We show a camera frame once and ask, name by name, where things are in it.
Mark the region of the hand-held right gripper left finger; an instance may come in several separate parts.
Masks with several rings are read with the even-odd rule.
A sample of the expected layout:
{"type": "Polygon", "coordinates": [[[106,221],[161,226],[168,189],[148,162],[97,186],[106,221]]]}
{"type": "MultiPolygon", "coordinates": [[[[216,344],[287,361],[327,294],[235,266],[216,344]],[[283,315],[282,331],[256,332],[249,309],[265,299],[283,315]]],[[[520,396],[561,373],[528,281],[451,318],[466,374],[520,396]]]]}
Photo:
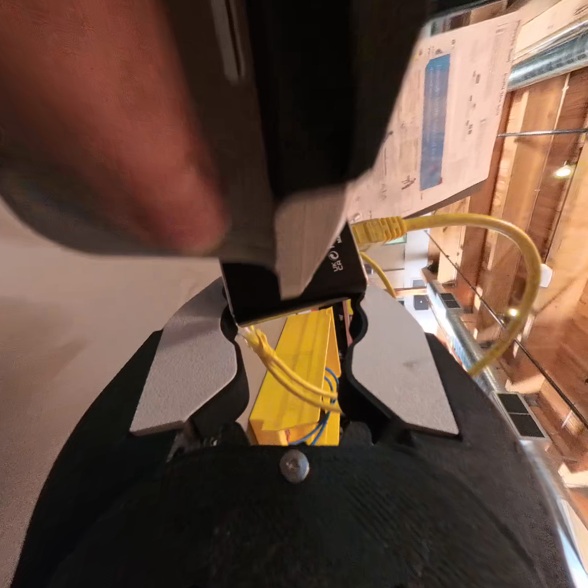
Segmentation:
{"type": "Polygon", "coordinates": [[[237,326],[217,278],[167,322],[143,386],[130,432],[144,436],[190,423],[211,437],[236,422],[249,402],[237,326]]]}

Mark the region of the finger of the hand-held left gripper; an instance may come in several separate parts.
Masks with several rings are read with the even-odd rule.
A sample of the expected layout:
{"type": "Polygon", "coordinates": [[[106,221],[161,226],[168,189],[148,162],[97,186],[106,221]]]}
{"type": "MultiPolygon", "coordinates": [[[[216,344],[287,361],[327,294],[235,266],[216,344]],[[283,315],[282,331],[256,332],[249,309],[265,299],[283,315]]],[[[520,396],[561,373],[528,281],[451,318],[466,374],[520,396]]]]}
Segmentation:
{"type": "Polygon", "coordinates": [[[344,185],[288,196],[275,213],[275,274],[282,299],[297,298],[347,220],[344,185]]]}

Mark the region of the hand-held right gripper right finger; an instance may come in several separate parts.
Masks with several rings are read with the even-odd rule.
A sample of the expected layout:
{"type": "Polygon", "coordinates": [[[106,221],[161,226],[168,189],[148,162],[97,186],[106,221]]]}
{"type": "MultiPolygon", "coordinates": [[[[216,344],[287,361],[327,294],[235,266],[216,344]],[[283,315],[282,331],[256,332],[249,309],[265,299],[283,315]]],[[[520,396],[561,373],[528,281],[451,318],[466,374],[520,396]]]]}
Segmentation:
{"type": "Polygon", "coordinates": [[[459,436],[425,331],[385,290],[369,285],[355,303],[359,326],[345,362],[349,384],[409,430],[459,436]]]}

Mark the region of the black network adapter box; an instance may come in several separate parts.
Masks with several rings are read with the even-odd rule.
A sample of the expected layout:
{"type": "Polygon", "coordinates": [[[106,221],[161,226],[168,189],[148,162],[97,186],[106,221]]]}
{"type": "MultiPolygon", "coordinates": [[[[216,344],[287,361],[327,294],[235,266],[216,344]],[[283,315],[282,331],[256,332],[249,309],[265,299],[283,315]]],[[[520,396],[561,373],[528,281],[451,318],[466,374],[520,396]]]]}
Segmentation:
{"type": "Polygon", "coordinates": [[[316,269],[300,295],[283,298],[278,278],[269,269],[245,263],[222,263],[224,291],[239,326],[325,308],[363,295],[367,276],[349,224],[316,269]]]}

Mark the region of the yellow plastic bin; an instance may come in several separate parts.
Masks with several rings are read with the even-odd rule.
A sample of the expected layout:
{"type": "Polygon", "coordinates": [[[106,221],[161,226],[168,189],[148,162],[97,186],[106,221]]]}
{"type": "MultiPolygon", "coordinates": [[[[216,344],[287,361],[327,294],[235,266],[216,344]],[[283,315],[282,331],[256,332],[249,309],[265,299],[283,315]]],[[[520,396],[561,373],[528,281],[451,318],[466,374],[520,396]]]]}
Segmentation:
{"type": "Polygon", "coordinates": [[[252,444],[339,445],[343,415],[328,408],[337,406],[341,376],[335,319],[329,307],[239,329],[250,399],[238,421],[252,444]],[[307,401],[283,386],[249,346],[246,336],[253,330],[264,333],[278,358],[323,395],[299,388],[307,401]]]}

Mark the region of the person's left hand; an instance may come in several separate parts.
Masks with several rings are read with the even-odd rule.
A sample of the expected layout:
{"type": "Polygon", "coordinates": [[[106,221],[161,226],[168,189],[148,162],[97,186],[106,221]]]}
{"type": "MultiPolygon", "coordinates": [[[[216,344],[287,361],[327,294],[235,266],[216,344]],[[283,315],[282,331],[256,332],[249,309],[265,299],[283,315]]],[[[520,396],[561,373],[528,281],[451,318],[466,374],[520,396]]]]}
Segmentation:
{"type": "Polygon", "coordinates": [[[1,1],[1,124],[147,245],[208,254],[229,229],[159,1],[1,1]]]}

